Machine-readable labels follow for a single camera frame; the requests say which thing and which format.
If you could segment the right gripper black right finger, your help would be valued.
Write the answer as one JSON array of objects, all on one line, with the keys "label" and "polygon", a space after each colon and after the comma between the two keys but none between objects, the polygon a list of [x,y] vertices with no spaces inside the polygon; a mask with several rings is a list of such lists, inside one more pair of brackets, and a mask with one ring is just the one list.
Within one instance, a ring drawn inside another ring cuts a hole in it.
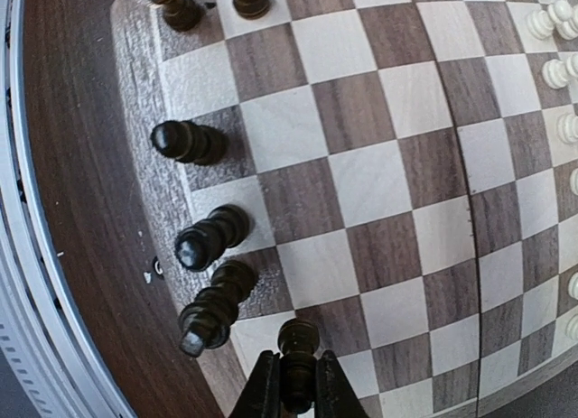
[{"label": "right gripper black right finger", "polygon": [[325,350],[316,363],[314,416],[368,418],[332,350]]}]

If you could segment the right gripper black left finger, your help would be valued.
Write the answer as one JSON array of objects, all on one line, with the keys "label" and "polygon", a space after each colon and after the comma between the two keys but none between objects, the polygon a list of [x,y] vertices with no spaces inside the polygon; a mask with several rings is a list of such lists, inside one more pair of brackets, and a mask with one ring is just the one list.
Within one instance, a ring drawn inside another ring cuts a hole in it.
[{"label": "right gripper black left finger", "polygon": [[261,352],[229,417],[279,418],[280,374],[280,354]]}]

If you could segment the black chess piece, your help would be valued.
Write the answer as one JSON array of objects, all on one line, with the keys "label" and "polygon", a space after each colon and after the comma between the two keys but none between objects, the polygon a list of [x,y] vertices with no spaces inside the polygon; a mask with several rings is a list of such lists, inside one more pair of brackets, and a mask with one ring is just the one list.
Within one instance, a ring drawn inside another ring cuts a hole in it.
[{"label": "black chess piece", "polygon": [[185,269],[204,271],[226,249],[242,243],[249,228],[249,216],[241,207],[232,204],[219,206],[177,235],[174,254]]},{"label": "black chess piece", "polygon": [[236,12],[245,19],[256,19],[265,15],[270,0],[232,0]]},{"label": "black chess piece", "polygon": [[198,358],[204,350],[223,346],[238,319],[239,305],[257,282],[258,273],[249,265],[237,260],[221,264],[210,285],[201,289],[180,313],[181,351]]},{"label": "black chess piece", "polygon": [[192,121],[162,122],[152,129],[150,141],[163,157],[196,165],[217,163],[228,148],[228,138],[218,129]]}]

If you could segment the wooden chess board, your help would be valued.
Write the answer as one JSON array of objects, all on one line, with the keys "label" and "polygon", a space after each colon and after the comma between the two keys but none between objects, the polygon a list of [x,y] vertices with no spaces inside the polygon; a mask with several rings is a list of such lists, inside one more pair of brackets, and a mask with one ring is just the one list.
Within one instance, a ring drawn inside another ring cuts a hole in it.
[{"label": "wooden chess board", "polygon": [[[177,309],[205,287],[174,254],[234,204],[226,257],[259,281],[199,358],[229,414],[281,325],[315,323],[373,417],[476,417],[577,360],[577,0],[232,0],[186,33],[149,0],[111,23],[135,181]],[[152,129],[228,138],[178,163]]]}]

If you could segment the black chess piece corner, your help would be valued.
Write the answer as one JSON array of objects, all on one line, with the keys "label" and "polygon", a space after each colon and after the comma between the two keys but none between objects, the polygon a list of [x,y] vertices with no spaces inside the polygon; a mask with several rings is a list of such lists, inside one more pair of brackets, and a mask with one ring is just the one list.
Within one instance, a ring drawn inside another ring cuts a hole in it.
[{"label": "black chess piece corner", "polygon": [[150,0],[162,7],[165,22],[177,32],[186,32],[195,27],[204,15],[195,0]]}]

